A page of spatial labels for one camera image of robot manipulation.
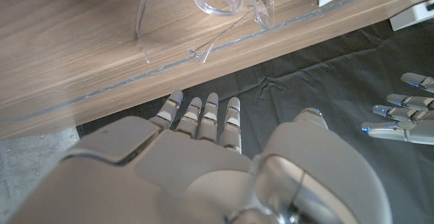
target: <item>wood grain surface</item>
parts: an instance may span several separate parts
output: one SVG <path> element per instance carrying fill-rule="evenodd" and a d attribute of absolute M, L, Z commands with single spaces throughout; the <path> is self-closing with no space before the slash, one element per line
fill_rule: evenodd
<path fill-rule="evenodd" d="M 222 37 L 205 64 L 188 53 L 241 16 L 193 0 L 0 0 L 0 138 L 75 126 L 390 18 L 424 0 L 275 0 L 275 28 L 253 20 Z"/>

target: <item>dark gray fabric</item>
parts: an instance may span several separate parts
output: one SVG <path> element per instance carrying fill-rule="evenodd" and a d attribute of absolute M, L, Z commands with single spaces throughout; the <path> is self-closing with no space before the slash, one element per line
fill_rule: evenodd
<path fill-rule="evenodd" d="M 195 96 L 204 101 L 216 92 L 222 121 L 223 108 L 237 96 L 243 154 L 252 157 L 280 123 L 292 121 L 306 107 L 319 108 L 329 129 L 358 150 L 379 175 L 394 223 L 434 223 L 434 146 L 370 138 L 360 130 L 362 122 L 387 121 L 371 108 L 387 105 L 388 94 L 432 96 L 401 82 L 406 72 L 434 76 L 433 21 L 397 32 L 388 21 L 380 22 L 200 84 L 184 91 L 187 102 L 181 109 Z M 152 117 L 163 102 L 160 98 L 84 124 L 79 132 L 87 134 L 126 115 Z"/>

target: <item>gray floor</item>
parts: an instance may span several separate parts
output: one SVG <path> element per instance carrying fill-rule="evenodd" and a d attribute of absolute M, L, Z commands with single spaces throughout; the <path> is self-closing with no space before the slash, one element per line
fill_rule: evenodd
<path fill-rule="evenodd" d="M 79 140 L 71 128 L 55 134 L 0 141 L 0 223 Z"/>

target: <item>wrinkled fabric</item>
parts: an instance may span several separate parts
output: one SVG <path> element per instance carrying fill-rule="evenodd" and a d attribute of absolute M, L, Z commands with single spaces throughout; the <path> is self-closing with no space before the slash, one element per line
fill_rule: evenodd
<path fill-rule="evenodd" d="M 388 21 L 380 22 L 231 73 L 186 89 L 180 109 L 195 96 L 205 101 L 216 92 L 221 132 L 227 103 L 237 96 L 243 154 L 253 157 L 279 124 L 292 121 L 306 107 L 318 108 L 329 129 L 358 150 L 379 175 L 394 223 L 434 223 L 434 146 L 370 138 L 360 129 L 362 122 L 389 120 L 371 112 L 373 105 L 388 104 L 388 94 L 434 96 L 400 81 L 407 72 L 434 77 L 434 21 L 397 32 Z M 77 129 L 82 136 L 127 115 L 150 118 L 164 100 Z"/>

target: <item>white robotic hand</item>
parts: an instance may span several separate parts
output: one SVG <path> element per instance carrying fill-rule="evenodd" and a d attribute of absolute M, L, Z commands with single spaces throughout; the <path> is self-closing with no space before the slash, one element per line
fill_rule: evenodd
<path fill-rule="evenodd" d="M 194 98 L 168 130 L 182 99 L 175 91 L 150 120 L 125 117 L 83 137 L 9 222 L 392 223 L 380 179 L 318 109 L 277 127 L 251 160 L 241 154 L 238 98 L 220 146 L 215 93 L 201 119 Z"/>
<path fill-rule="evenodd" d="M 434 79 L 414 73 L 405 73 L 401 80 L 434 93 Z M 390 94 L 387 101 L 399 107 L 375 105 L 372 112 L 398 122 L 368 123 L 361 129 L 375 138 L 387 138 L 434 145 L 434 98 Z"/>

